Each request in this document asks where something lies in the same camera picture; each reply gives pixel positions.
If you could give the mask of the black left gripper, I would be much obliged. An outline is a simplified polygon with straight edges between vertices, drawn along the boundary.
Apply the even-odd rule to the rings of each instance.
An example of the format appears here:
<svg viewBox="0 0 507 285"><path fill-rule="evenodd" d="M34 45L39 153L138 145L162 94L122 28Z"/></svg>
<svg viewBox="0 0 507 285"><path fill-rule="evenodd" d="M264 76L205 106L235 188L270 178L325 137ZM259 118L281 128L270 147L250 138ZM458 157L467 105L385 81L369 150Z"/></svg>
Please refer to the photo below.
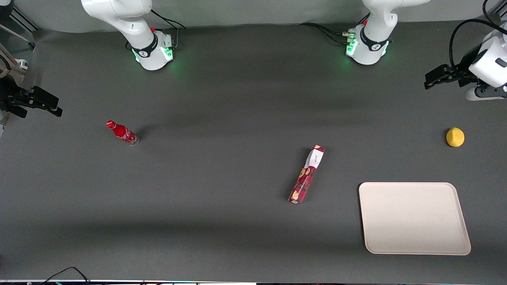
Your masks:
<svg viewBox="0 0 507 285"><path fill-rule="evenodd" d="M474 63L474 59L462 59L460 63L454 67L449 65L440 65L425 75L424 89L429 90L436 85L442 83L458 82L459 87L469 84L478 84L480 80L470 70L470 66Z"/></svg>

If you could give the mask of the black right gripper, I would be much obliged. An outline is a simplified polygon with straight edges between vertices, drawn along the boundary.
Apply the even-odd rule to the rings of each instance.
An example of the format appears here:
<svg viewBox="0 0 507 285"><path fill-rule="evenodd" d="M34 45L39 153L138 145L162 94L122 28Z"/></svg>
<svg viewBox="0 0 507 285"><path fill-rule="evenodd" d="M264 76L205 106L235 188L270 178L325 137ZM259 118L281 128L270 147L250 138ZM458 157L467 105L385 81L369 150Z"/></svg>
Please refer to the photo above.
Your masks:
<svg viewBox="0 0 507 285"><path fill-rule="evenodd" d="M45 110L56 117L61 117L63 110L58 107L59 99L43 88L33 86L32 89L19 87L15 81L3 77L0 79L0 109L5 112L25 118L28 108Z"/></svg>

